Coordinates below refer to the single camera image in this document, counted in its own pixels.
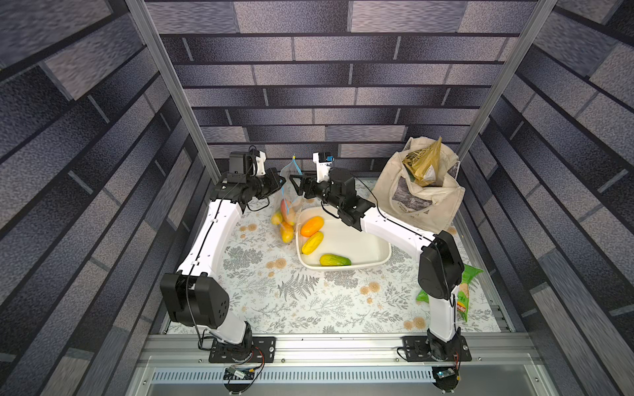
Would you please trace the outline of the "clear blue-zipper zip-top bag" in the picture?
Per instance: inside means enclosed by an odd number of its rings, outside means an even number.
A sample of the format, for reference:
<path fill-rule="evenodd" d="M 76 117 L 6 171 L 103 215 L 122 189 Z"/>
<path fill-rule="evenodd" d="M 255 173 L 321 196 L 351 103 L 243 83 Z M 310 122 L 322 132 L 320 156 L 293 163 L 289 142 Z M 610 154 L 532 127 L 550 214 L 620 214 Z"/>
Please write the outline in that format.
<path fill-rule="evenodd" d="M 300 163 L 297 161 L 296 157 L 293 156 L 292 159 L 288 162 L 285 163 L 284 167 L 281 169 L 280 173 L 282 174 L 282 176 L 284 176 L 284 178 L 287 179 L 286 183 L 283 185 L 285 187 L 285 197 L 283 199 L 287 199 L 292 203 L 292 206 L 296 212 L 296 215 L 298 215 L 298 213 L 301 211 L 301 208 L 304 204 L 304 198 L 302 196 L 297 196 L 297 193 L 295 192 L 295 189 L 293 188 L 291 182 L 289 181 L 289 176 L 290 175 L 303 175 L 302 170 L 300 169 Z M 276 211 L 280 211 L 280 204 L 281 204 L 282 200 L 273 200 L 272 204 L 273 204 L 273 213 L 272 215 L 276 212 Z M 296 224 L 294 226 L 292 226 L 294 228 L 294 235 L 295 235 L 295 227 L 297 225 L 297 217 L 296 217 Z M 281 238 L 281 233 L 280 233 L 280 225 L 273 225 L 275 230 L 277 230 L 280 234 L 280 238 Z"/>

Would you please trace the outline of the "red orange mango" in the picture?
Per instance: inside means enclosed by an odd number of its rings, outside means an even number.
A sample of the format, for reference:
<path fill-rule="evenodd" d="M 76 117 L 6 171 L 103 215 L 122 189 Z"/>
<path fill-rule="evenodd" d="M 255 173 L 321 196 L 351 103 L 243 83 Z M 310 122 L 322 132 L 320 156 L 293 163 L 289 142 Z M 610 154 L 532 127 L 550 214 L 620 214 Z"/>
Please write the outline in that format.
<path fill-rule="evenodd" d="M 280 204 L 280 211 L 282 213 L 282 219 L 290 226 L 296 224 L 296 212 L 292 206 L 292 203 L 287 199 L 282 199 Z"/>

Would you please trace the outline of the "green yellow mango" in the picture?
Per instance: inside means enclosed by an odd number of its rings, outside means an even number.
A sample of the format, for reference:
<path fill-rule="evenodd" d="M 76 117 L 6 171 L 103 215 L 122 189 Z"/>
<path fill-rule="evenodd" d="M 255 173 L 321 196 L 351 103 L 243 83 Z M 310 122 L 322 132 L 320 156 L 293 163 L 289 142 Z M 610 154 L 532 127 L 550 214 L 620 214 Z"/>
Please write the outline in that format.
<path fill-rule="evenodd" d="M 280 225 L 283 222 L 284 222 L 284 219 L 283 219 L 282 213 L 280 211 L 276 211 L 271 218 L 271 223 L 273 225 Z"/>

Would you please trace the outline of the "white oval plastic tray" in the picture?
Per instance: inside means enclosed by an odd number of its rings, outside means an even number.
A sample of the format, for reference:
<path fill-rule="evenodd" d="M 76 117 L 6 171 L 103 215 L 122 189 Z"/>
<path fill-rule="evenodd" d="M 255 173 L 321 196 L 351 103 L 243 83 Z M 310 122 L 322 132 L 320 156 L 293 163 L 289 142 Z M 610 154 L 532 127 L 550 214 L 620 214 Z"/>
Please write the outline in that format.
<path fill-rule="evenodd" d="M 312 254 L 305 255 L 301 248 L 308 239 L 301 235 L 300 229 L 315 216 L 320 216 L 325 221 L 320 229 L 325 237 Z M 340 219 L 333 218 L 319 206 L 305 208 L 297 215 L 295 244 L 300 263 L 308 269 L 322 272 L 376 267 L 388 262 L 392 254 L 391 244 L 385 240 L 346 226 Z M 351 265 L 322 266 L 320 258 L 325 254 L 346 257 L 351 261 Z"/>

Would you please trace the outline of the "small yellow mango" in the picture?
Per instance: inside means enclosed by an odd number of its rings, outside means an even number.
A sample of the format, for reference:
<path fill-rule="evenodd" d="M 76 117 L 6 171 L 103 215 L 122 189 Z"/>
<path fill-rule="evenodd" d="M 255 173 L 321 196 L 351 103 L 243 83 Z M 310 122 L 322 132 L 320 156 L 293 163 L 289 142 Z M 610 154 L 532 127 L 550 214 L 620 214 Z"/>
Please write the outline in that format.
<path fill-rule="evenodd" d="M 307 241 L 302 246 L 301 253 L 303 255 L 312 254 L 313 252 L 315 252 L 317 247 L 320 246 L 320 244 L 323 242 L 323 240 L 324 240 L 324 235 L 323 235 L 322 232 L 318 231 L 318 232 L 314 233 L 312 236 L 310 236 L 307 239 Z"/>

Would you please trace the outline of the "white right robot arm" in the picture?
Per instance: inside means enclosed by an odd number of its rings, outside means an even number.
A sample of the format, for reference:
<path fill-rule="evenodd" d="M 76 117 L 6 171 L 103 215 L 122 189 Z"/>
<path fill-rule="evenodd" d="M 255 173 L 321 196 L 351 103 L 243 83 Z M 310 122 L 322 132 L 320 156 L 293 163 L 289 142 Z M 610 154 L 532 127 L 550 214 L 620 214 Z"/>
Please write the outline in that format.
<path fill-rule="evenodd" d="M 386 214 L 377 198 L 368 201 L 358 195 L 355 176 L 332 167 L 333 160 L 330 153 L 315 153 L 316 170 L 292 175 L 289 182 L 298 196 L 335 208 L 331 215 L 335 219 L 411 255 L 418 264 L 419 286 L 429 297 L 429 355 L 435 361 L 459 360 L 464 348 L 457 325 L 458 292 L 465 265 L 454 238 L 445 231 L 434 234 L 417 229 Z"/>

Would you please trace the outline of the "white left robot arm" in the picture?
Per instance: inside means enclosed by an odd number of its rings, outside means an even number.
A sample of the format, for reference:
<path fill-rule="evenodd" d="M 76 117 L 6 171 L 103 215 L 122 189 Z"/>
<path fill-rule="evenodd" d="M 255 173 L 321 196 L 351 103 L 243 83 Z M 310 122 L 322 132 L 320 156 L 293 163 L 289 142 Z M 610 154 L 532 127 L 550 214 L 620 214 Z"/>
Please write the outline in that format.
<path fill-rule="evenodd" d="M 229 294 L 217 280 L 234 227 L 253 199 L 267 200 L 282 189 L 286 179 L 276 168 L 265 168 L 266 154 L 249 147 L 229 156 L 229 171 L 211 188 L 210 203 L 200 233 L 174 273 L 160 282 L 168 316 L 174 323 L 195 328 L 199 348 L 205 349 L 204 331 L 219 342 L 249 350 L 250 326 L 229 309 Z"/>

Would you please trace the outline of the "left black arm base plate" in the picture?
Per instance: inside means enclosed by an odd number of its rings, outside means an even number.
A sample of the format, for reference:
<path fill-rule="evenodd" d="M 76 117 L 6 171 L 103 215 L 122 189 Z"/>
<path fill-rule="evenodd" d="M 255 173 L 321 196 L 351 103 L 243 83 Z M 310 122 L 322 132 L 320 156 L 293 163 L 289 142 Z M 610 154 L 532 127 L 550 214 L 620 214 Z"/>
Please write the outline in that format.
<path fill-rule="evenodd" d="M 266 364 L 273 363 L 277 350 L 277 338 L 255 337 L 249 338 L 240 345 L 222 343 L 215 340 L 208 357 L 209 363 L 237 364 L 251 361 Z"/>

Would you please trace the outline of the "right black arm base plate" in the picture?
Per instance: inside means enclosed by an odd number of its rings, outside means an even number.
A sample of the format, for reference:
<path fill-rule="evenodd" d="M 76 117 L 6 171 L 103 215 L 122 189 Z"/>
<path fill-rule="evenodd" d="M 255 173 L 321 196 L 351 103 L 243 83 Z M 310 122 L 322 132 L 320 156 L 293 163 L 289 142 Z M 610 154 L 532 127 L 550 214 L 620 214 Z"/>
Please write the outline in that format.
<path fill-rule="evenodd" d="M 444 342 L 433 335 L 405 336 L 402 338 L 405 359 L 409 362 L 470 362 L 471 350 L 464 336 L 456 334 Z"/>

